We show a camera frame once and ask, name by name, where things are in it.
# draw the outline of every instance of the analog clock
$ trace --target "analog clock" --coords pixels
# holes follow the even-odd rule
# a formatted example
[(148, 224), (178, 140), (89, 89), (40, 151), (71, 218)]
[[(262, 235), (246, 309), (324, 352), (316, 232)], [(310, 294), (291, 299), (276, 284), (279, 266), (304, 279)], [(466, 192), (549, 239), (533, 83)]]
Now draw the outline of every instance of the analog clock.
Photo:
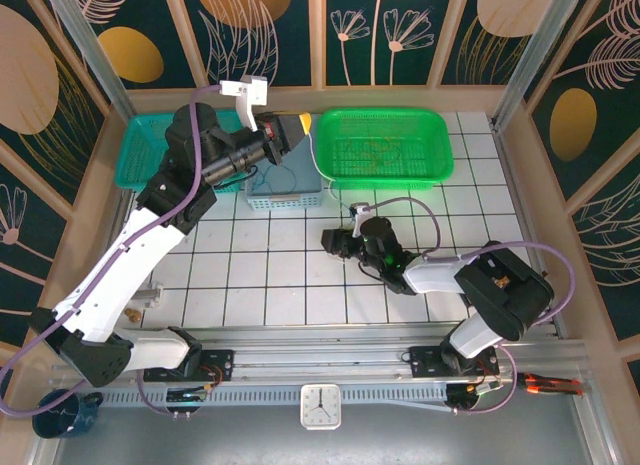
[(308, 430), (335, 430), (342, 420), (340, 387), (304, 385), (300, 398), (300, 422)]

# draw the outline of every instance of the blue mug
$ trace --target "blue mug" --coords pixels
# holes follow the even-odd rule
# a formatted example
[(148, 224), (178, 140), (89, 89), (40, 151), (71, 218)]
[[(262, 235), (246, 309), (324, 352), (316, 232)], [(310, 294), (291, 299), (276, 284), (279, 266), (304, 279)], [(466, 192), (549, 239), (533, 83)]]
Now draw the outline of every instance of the blue mug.
[[(54, 390), (40, 400), (38, 406), (53, 402), (67, 391)], [(87, 433), (98, 417), (98, 407), (102, 399), (100, 392), (84, 397), (73, 394), (51, 410), (35, 415), (32, 419), (33, 430), (42, 438), (71, 438)]]

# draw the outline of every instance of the black bracket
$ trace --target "black bracket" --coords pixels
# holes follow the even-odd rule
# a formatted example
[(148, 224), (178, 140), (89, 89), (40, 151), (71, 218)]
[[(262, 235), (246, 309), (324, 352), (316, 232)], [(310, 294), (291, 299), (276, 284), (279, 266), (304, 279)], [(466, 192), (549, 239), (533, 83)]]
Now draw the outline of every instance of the black bracket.
[(211, 372), (214, 372), (216, 378), (219, 372), (222, 372), (222, 381), (231, 380), (233, 373), (233, 350), (202, 350), (200, 361), (195, 371), (189, 377), (176, 372), (175, 370), (167, 370), (166, 368), (148, 368), (144, 371), (145, 382), (211, 382)]
[(411, 365), (413, 378), (483, 377), (500, 373), (496, 351), (493, 347), (484, 349), (476, 358), (476, 365), (462, 374), (456, 373), (442, 360), (442, 347), (439, 345), (411, 347), (409, 348), (409, 359), (406, 361)]

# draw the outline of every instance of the green plastic basket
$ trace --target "green plastic basket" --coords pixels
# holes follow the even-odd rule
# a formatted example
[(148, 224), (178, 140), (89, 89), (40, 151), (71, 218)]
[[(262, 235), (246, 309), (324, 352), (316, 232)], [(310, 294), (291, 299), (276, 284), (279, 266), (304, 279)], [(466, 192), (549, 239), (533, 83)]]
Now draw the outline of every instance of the green plastic basket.
[(411, 108), (345, 108), (318, 121), (318, 167), (342, 189), (426, 189), (451, 176), (440, 115)]
[[(216, 113), (224, 131), (236, 132), (242, 128), (234, 110), (220, 110)], [(129, 121), (116, 165), (114, 180), (117, 186), (136, 192), (144, 190), (149, 179), (158, 171), (164, 152), (169, 148), (164, 134), (172, 121), (173, 113), (137, 115)], [(238, 178), (240, 175), (231, 177), (229, 180)], [(216, 193), (238, 190), (240, 190), (240, 183), (235, 183), (216, 190)]]

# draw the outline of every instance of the white bracket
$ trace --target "white bracket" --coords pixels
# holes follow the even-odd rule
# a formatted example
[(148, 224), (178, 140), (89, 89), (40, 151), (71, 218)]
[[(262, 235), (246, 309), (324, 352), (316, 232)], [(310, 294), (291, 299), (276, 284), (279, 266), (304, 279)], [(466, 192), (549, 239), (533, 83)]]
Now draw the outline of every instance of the white bracket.
[(375, 210), (368, 210), (368, 211), (364, 210), (368, 206), (369, 206), (369, 204), (367, 202), (361, 202), (361, 203), (354, 203), (350, 207), (350, 208), (355, 208), (356, 209), (356, 216), (354, 218), (356, 224), (353, 227), (353, 234), (352, 234), (353, 238), (358, 238), (361, 235), (360, 234), (360, 226), (364, 222), (366, 222), (370, 218), (373, 218), (373, 217), (376, 216), (376, 211)]
[(245, 75), (239, 82), (221, 80), (220, 95), (237, 97), (236, 112), (240, 117), (240, 122), (255, 132), (258, 130), (258, 126), (251, 107), (253, 105), (264, 106), (267, 104), (268, 86), (269, 82), (264, 77)]

